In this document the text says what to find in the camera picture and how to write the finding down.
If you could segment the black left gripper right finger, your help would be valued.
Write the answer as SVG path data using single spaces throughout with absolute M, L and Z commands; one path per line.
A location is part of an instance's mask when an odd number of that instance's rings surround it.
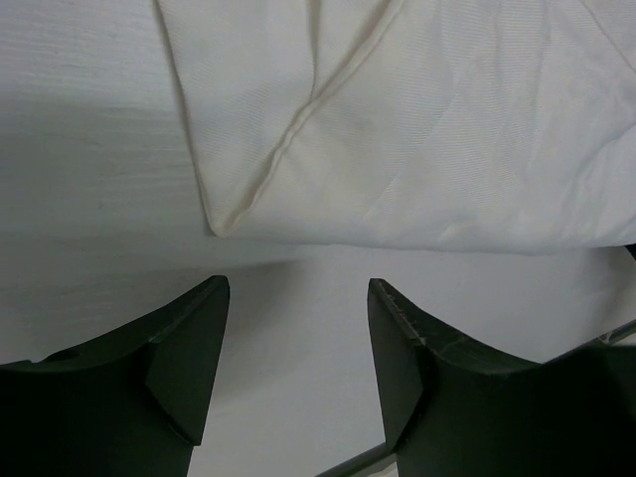
M 635 351 L 539 364 L 424 312 L 382 279 L 368 318 L 386 444 L 402 476 L 631 476 Z

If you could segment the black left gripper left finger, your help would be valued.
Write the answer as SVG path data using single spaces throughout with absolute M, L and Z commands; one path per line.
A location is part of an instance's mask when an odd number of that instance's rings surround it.
M 167 305 L 40 362 L 1 368 L 5 476 L 184 476 L 202 443 L 230 284 Z

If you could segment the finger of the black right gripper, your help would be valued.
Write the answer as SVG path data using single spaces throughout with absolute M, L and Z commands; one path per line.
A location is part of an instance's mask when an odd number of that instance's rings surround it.
M 633 259 L 636 259 L 636 244 L 628 244 L 625 246 L 625 248 L 627 249 L 627 251 L 630 253 L 630 255 L 632 256 Z

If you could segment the white pleated skirt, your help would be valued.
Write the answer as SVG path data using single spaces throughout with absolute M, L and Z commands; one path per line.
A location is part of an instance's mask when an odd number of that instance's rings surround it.
M 219 238 L 635 240 L 631 1 L 162 1 Z

